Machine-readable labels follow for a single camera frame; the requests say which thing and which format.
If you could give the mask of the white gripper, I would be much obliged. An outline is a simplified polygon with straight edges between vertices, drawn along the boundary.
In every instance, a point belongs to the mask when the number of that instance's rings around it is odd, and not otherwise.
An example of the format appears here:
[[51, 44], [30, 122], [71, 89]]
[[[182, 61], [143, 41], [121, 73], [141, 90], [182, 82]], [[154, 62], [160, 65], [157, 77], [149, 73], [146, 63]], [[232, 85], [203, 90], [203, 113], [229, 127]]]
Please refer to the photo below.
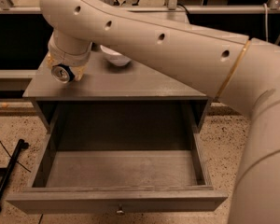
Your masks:
[[90, 41], [54, 30], [48, 43], [47, 68], [51, 69], [56, 63], [73, 67], [74, 81], [80, 81], [91, 55], [91, 45]]

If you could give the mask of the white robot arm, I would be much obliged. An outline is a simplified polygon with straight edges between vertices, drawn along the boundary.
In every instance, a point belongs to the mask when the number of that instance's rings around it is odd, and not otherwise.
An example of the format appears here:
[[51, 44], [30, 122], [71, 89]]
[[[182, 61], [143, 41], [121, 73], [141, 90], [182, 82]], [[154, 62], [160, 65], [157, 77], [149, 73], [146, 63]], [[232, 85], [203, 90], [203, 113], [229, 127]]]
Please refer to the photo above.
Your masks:
[[104, 0], [40, 0], [53, 27], [50, 62], [79, 68], [91, 44], [115, 50], [251, 119], [228, 224], [280, 224], [280, 47]]

